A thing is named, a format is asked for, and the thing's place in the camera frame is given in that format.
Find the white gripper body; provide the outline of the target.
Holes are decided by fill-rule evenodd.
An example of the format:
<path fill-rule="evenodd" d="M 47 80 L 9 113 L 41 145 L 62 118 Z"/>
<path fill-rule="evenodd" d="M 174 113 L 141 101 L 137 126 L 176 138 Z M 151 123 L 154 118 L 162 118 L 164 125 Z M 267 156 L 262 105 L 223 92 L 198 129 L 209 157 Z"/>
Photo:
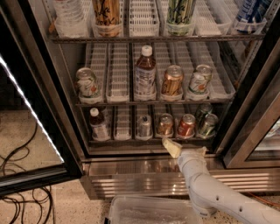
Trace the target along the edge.
<path fill-rule="evenodd" d="M 183 149 L 178 157 L 178 167 L 180 171 L 208 172 L 205 155 L 193 153 L 192 149 Z"/>

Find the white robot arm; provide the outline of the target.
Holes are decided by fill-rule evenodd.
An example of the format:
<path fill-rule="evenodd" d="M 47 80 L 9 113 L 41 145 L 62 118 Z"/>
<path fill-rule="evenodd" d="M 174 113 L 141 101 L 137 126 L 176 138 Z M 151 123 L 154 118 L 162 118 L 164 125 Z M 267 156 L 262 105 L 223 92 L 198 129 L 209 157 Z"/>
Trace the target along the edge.
<path fill-rule="evenodd" d="M 210 174 L 205 159 L 205 146 L 184 149 L 181 144 L 166 137 L 162 139 L 162 145 L 177 159 L 193 210 L 199 216 L 210 218 L 220 210 L 243 224 L 280 223 L 279 211 L 236 192 Z"/>

